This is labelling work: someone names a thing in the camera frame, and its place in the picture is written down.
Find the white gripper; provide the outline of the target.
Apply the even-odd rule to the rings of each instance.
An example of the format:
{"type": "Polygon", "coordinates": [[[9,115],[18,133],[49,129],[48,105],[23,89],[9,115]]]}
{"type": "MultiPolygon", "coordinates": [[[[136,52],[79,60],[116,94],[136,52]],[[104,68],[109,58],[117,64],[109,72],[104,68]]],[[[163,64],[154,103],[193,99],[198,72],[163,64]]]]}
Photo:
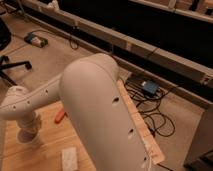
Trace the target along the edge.
{"type": "Polygon", "coordinates": [[[39,114],[33,113],[16,121],[19,131],[17,139],[20,143],[27,144],[33,142],[41,129],[42,121],[39,114]]]}

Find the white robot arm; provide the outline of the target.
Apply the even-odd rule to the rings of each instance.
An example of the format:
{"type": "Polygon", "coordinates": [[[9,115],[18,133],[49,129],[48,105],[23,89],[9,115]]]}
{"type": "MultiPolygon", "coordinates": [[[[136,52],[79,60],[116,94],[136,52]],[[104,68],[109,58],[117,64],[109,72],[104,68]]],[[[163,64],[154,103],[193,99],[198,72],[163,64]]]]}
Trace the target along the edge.
{"type": "Polygon", "coordinates": [[[0,118],[19,120],[61,101],[97,171],[151,171],[145,143],[117,87],[118,72],[104,53],[77,59],[32,92],[11,87],[0,118]]]}

